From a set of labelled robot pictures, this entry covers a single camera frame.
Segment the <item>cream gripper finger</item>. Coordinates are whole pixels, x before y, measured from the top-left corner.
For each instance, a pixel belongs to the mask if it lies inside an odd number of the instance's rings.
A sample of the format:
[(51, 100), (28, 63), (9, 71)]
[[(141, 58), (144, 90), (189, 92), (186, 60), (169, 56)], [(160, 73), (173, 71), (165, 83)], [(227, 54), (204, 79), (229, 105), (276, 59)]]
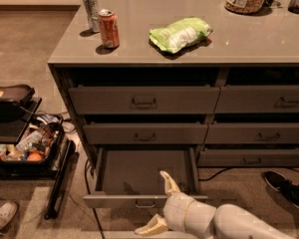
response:
[(164, 192), (167, 196), (171, 196), (173, 193), (180, 193), (178, 185), (166, 171), (161, 170), (159, 174), (164, 180)]
[(168, 230), (165, 219), (156, 214), (145, 226), (137, 228), (135, 233), (140, 236), (154, 236)]

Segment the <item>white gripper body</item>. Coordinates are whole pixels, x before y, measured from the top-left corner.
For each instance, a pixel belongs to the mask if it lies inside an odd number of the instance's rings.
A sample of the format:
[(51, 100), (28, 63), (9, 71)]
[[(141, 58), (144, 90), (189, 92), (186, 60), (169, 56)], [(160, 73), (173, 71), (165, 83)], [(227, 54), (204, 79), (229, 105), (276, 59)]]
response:
[(166, 201), (163, 215), (167, 227), (174, 231), (185, 231), (185, 216), (194, 199), (182, 192), (173, 193)]

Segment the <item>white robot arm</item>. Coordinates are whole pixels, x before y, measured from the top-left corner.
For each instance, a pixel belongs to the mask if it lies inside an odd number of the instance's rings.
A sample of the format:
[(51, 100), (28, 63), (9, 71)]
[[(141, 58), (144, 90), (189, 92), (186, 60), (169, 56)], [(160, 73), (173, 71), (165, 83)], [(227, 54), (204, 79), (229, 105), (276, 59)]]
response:
[(181, 192), (166, 171), (159, 174), (164, 179), (167, 196), (163, 216), (156, 214), (135, 230), (137, 235), (154, 236), (172, 230), (197, 239), (295, 239), (236, 205), (213, 207), (199, 202)]

